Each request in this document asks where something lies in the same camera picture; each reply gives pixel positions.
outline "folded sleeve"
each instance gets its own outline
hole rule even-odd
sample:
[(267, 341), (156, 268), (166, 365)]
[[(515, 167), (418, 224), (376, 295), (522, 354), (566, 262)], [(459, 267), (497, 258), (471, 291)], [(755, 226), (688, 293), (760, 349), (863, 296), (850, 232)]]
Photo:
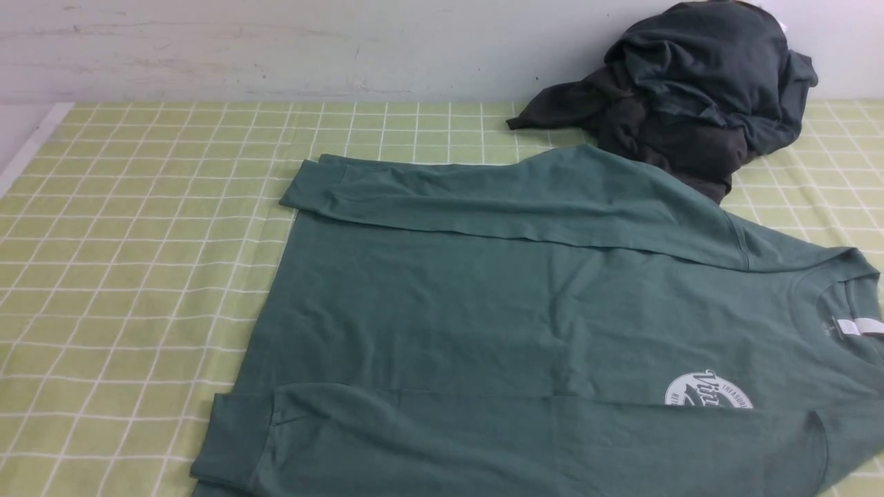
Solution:
[(304, 161), (280, 203), (364, 225), (746, 265), (717, 205), (665, 172), (590, 146), (505, 166), (326, 156)]
[(804, 412), (332, 383), (216, 403), (192, 472), (255, 497), (805, 497), (826, 463)]

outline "white wall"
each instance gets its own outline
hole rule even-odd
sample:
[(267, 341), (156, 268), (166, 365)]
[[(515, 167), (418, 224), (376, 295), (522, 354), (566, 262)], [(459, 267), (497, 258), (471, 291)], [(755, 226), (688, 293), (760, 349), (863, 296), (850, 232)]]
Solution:
[[(3, 0), (0, 103), (525, 100), (673, 0)], [(770, 0), (812, 96), (884, 97), (884, 3)]]

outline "green checkered sheet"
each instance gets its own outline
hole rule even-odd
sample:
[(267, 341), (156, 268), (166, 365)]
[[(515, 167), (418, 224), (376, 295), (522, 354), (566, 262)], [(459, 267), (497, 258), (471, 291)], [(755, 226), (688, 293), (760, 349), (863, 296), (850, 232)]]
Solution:
[[(0, 496), (189, 495), (301, 160), (511, 164), (587, 142), (507, 131), (521, 108), (76, 105), (0, 199)], [(792, 147), (736, 175), (725, 208), (884, 268), (884, 101), (812, 102), (805, 118)], [(884, 457), (827, 495), (884, 495)]]

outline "grid pattern fabric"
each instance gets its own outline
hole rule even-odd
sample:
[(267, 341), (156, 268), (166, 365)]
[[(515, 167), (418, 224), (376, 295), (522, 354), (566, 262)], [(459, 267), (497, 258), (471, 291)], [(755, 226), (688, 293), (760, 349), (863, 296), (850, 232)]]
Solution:
[[(189, 495), (301, 160), (511, 164), (588, 141), (507, 131), (521, 107), (75, 106), (0, 199), (0, 496)], [(884, 268), (884, 102), (811, 102), (805, 117), (792, 147), (736, 175), (724, 207)], [(884, 457), (827, 495), (884, 495)]]

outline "printed logo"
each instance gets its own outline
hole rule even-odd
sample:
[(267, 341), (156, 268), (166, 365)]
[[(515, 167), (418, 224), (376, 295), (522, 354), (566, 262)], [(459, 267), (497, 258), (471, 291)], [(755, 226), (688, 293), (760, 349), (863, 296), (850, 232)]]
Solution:
[(666, 404), (752, 409), (752, 402), (743, 390), (712, 370), (676, 378), (666, 390)]

